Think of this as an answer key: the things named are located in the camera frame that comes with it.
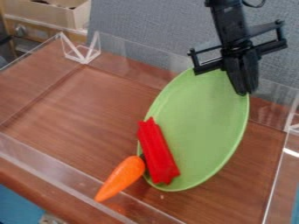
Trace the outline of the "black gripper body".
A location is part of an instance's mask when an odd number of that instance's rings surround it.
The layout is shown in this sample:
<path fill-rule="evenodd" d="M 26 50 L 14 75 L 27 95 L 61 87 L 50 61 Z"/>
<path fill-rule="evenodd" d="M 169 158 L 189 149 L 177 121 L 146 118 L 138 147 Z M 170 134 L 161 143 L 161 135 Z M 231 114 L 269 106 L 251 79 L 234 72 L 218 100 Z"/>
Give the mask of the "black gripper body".
<path fill-rule="evenodd" d="M 201 51 L 197 51 L 193 48 L 190 52 L 187 53 L 187 55 L 191 57 L 191 61 L 194 64 L 193 71 L 195 72 L 195 74 L 205 74 L 217 69 L 223 70 L 226 68 L 225 59 L 229 56 L 242 56 L 250 50 L 255 50 L 257 56 L 262 58 L 263 55 L 286 49 L 287 40 L 286 40 L 285 31 L 283 31 L 285 24 L 286 22 L 283 20 L 277 20 L 273 23 L 251 26 L 249 28 L 249 35 L 241 40 L 237 40 L 235 42 L 233 42 L 230 45 L 217 45 Z M 275 31 L 277 39 L 263 44 L 254 45 L 251 42 L 251 39 L 271 31 Z M 217 59 L 211 59 L 211 60 L 201 62 L 198 55 L 201 53 L 206 53 L 217 49 L 221 50 L 221 57 L 218 57 Z"/>

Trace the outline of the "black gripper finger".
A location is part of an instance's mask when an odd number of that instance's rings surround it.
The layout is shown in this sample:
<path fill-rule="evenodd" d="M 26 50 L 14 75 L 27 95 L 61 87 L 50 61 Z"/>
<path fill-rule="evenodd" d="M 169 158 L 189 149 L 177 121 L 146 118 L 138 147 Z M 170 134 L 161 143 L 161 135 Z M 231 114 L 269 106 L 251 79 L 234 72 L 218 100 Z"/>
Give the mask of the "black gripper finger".
<path fill-rule="evenodd" d="M 258 54 L 255 51 L 247 51 L 243 56 L 243 64 L 246 71 L 247 91 L 253 94 L 258 88 Z"/>
<path fill-rule="evenodd" d="M 237 94 L 245 96 L 247 94 L 247 90 L 241 74 L 239 59 L 234 57 L 227 57 L 225 59 L 225 67 Z"/>

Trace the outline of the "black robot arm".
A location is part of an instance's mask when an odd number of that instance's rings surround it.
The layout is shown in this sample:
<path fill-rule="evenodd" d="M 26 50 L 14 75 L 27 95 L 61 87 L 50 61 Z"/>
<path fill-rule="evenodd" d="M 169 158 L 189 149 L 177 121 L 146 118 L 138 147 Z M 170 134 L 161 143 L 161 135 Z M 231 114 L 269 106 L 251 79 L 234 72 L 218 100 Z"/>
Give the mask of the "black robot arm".
<path fill-rule="evenodd" d="M 221 44 L 189 52 L 195 74 L 226 71 L 238 95 L 253 94 L 258 89 L 262 56 L 287 48 L 282 20 L 249 27 L 243 6 L 259 8 L 265 2 L 253 5 L 246 0 L 206 0 Z"/>

